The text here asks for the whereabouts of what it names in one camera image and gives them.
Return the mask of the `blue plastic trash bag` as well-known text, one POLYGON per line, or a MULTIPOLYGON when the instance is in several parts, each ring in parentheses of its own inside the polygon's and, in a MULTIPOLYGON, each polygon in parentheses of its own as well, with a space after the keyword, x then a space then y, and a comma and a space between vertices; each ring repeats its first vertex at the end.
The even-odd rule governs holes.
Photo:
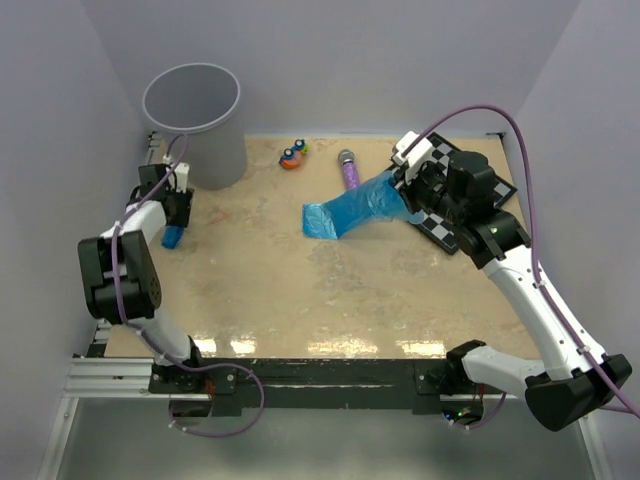
POLYGON ((325 203, 305 204, 302 233, 314 239, 337 240, 367 224, 405 221, 422 224, 424 212, 411 213, 385 171, 325 203))

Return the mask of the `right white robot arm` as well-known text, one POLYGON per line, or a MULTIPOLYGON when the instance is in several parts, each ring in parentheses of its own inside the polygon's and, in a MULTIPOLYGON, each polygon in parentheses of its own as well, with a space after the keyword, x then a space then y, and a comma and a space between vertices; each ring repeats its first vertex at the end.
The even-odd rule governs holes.
POLYGON ((535 419, 557 432, 605 406, 632 373, 609 355, 559 297, 517 218, 497 207, 496 174, 477 152, 456 152, 446 167, 430 155, 392 156, 394 187, 412 213, 448 221, 459 248, 508 300, 541 355, 529 361, 469 341, 447 355, 448 386, 459 393, 485 384, 526 401, 535 419))

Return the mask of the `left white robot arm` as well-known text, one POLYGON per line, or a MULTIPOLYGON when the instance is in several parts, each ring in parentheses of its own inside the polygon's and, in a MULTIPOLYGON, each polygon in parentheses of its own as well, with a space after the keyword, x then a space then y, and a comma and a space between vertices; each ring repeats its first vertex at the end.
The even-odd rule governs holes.
POLYGON ((77 245, 85 302, 95 319, 135 332, 154 356, 154 381, 193 393, 205 385, 207 368, 193 339, 161 308, 149 251, 160 230, 188 225, 193 191, 167 164, 142 166, 138 174, 122 220, 77 245))

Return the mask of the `grey plastic trash bin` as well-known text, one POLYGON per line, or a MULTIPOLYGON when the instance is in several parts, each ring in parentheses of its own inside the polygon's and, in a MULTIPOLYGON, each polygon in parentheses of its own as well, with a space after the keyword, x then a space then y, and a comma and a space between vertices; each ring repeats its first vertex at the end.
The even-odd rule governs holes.
POLYGON ((241 85, 228 69, 209 63, 173 67, 146 87, 142 111, 152 128, 170 140, 187 136, 183 161, 196 186, 221 190, 247 170, 241 85))

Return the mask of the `black and silver chessboard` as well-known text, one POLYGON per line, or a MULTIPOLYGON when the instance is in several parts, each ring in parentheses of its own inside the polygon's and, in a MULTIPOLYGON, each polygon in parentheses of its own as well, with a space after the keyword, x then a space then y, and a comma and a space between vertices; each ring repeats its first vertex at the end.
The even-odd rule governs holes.
MULTIPOLYGON (((450 156, 459 151, 459 148, 436 132, 430 133, 427 139, 434 147, 431 162, 437 165, 443 176, 446 176, 450 156)), ((516 192, 517 188, 510 181, 496 176, 493 193, 496 207, 502 207, 516 192)), ((424 221, 414 225, 414 228, 448 255, 454 255, 459 249, 453 227, 436 213, 427 214, 424 221)))

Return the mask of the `purple glitter toy microphone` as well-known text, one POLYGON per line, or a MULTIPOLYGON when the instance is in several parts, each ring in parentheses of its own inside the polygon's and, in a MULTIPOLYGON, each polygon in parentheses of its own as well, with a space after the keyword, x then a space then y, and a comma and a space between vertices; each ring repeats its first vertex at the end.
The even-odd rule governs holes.
POLYGON ((342 168, 345 188, 352 190, 360 185, 360 177, 355 163, 355 154, 350 149, 343 149, 338 154, 338 162, 342 168))

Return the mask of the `colourful toy car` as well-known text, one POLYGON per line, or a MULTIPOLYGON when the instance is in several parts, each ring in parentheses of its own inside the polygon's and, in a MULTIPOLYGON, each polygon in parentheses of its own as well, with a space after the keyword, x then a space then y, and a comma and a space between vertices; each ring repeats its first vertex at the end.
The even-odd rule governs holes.
POLYGON ((308 145, 304 139, 296 139, 294 144, 283 151, 279 165, 285 170, 294 170, 301 166, 308 153, 308 145))

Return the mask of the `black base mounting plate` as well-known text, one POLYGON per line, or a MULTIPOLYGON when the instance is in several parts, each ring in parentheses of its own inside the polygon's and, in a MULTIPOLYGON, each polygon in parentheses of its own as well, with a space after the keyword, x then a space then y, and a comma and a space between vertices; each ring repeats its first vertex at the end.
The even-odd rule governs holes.
POLYGON ((475 385, 456 380, 444 359, 205 358, 205 384, 181 393, 149 379, 148 390, 174 398, 213 400, 216 416, 272 409, 409 410, 438 414, 441 397, 472 394, 475 385))

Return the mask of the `left aluminium rail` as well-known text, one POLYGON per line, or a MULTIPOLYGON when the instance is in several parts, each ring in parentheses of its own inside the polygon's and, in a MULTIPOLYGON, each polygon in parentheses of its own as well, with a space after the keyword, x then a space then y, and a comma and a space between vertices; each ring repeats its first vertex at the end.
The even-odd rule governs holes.
MULTIPOLYGON (((146 153, 143 163, 150 163, 162 144, 161 135, 156 131, 151 131, 147 138, 146 153)), ((106 352, 109 337, 111 336, 112 325, 106 320, 99 320, 94 332, 93 340, 89 344, 86 352, 88 358, 103 358, 106 352)))

